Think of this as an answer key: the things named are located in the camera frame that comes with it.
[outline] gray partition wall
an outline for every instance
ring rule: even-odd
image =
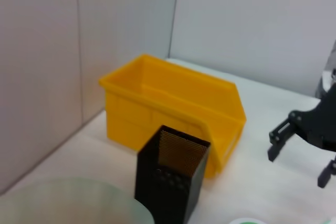
[[[174,3],[0,0],[0,194],[102,110],[100,76],[168,55]]]
[[[98,79],[142,53],[169,53],[175,0],[79,0],[83,118],[104,106]]]
[[[177,0],[171,57],[314,95],[334,0]]]

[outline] black container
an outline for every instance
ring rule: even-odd
[[[155,224],[185,224],[200,195],[210,143],[162,126],[138,153],[135,198]]]

